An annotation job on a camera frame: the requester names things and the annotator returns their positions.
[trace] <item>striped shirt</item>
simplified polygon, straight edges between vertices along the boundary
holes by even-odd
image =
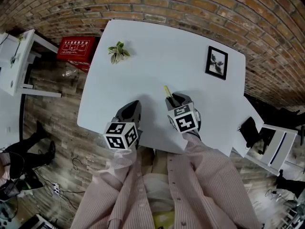
[[[10,154],[0,153],[0,159],[4,167],[4,174],[0,178],[0,187],[10,180]]]
[[[260,228],[230,158],[192,134],[183,137],[185,154],[167,155],[174,228]],[[154,229],[141,163],[134,146],[117,151],[106,169],[93,175],[71,228]]]

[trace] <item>yellow pencil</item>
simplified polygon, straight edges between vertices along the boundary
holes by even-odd
[[[167,97],[173,97],[167,86],[164,86],[164,90]]]

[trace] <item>potted plant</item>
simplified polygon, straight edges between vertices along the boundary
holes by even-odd
[[[130,57],[130,54],[127,50],[123,49],[124,43],[118,42],[115,47],[109,47],[108,51],[111,56],[111,63],[118,63],[120,60],[123,60],[124,57]]]

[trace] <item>red box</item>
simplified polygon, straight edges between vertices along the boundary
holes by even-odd
[[[99,43],[96,37],[63,37],[57,59],[68,61],[84,72],[88,72]]]

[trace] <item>brick wall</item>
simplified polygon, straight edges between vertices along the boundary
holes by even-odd
[[[245,91],[274,106],[305,102],[305,6],[300,0],[1,0],[0,26],[101,35],[110,19],[164,24],[246,55]]]

